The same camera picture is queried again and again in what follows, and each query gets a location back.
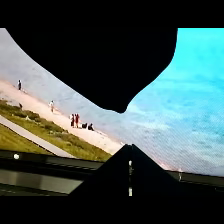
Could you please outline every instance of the person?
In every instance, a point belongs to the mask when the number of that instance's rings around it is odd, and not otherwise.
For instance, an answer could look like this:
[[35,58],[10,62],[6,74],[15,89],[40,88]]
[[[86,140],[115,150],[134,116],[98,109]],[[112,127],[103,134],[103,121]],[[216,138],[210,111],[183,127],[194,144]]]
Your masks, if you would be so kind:
[[90,131],[94,131],[94,129],[93,129],[93,124],[90,124],[90,125],[88,126],[88,130],[90,130]]
[[88,124],[86,123],[86,124],[82,124],[82,128],[83,129],[86,129],[87,128],[87,126],[88,126]]
[[22,83],[21,83],[21,81],[19,80],[19,82],[18,82],[18,90],[21,90],[22,89]]
[[79,115],[78,114],[76,114],[75,115],[75,123],[76,123],[76,128],[79,128]]
[[54,101],[53,100],[49,103],[49,106],[51,107],[51,112],[53,113],[54,112]]
[[75,116],[74,116],[74,114],[72,114],[72,116],[71,116],[71,127],[72,128],[74,128],[75,127]]

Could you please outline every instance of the screen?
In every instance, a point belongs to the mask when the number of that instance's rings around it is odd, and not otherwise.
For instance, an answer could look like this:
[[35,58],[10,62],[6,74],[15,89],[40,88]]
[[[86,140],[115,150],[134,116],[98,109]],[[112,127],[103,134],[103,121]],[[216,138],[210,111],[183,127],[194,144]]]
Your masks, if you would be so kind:
[[107,161],[135,144],[166,170],[224,176],[223,97],[224,29],[179,29],[171,64],[124,114],[82,97],[0,29],[3,150]]

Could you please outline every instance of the sand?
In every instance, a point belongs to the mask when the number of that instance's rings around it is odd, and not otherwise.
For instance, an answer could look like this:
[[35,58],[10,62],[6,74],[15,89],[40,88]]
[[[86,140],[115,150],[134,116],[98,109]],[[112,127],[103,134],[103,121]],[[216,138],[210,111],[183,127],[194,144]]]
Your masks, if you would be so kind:
[[49,105],[41,102],[41,100],[31,96],[24,90],[19,91],[9,82],[0,80],[0,98],[22,104],[23,110],[30,110],[34,113],[38,113],[40,117],[45,118],[48,121],[53,121],[58,126],[67,130],[69,133],[74,134],[80,139],[103,149],[105,152],[108,152],[111,155],[114,155],[124,145],[114,139],[111,139],[109,136],[98,130],[92,132],[87,129],[72,128],[70,126],[71,121],[69,117],[65,116],[58,109],[52,113]]

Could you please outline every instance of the green grass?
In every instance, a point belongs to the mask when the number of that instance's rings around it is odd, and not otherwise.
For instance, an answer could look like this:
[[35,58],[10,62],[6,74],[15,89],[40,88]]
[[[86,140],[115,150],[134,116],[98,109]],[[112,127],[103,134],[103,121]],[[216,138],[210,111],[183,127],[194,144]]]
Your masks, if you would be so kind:
[[104,162],[111,157],[102,149],[69,134],[68,131],[41,118],[38,114],[22,111],[3,100],[0,100],[0,115],[79,159]]
[[39,148],[36,144],[21,137],[7,127],[0,125],[0,149],[17,152],[52,155],[50,152]]

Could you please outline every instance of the water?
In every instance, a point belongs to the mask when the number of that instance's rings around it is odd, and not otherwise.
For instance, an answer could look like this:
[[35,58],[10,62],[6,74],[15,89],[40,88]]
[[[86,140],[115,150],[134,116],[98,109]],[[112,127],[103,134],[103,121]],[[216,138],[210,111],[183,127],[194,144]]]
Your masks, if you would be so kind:
[[30,59],[0,29],[0,79],[123,143],[136,144],[172,169],[224,176],[224,29],[179,29],[170,66],[130,103],[106,111]]

